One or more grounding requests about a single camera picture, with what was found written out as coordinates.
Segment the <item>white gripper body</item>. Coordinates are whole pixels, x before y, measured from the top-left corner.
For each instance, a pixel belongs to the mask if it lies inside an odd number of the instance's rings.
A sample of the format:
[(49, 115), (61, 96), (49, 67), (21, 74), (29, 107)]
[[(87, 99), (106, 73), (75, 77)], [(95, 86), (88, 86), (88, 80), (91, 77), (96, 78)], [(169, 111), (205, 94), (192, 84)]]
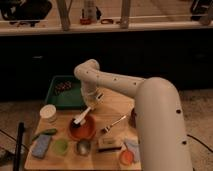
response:
[(92, 110), (96, 108), (99, 101), (103, 97), (103, 94), (98, 90), (95, 90), (93, 92), (86, 92), (85, 90), (81, 90), (81, 94), (86, 106), (90, 107)]

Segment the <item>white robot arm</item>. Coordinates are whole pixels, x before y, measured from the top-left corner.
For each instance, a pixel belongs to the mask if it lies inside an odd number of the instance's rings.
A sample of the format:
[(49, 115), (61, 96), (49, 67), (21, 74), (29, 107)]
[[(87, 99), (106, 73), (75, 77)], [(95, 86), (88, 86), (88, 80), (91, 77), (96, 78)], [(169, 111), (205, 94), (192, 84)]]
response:
[(86, 102), (98, 87), (134, 100), (143, 171), (193, 171), (180, 96), (170, 81), (102, 72), (94, 59), (77, 65), (74, 76)]

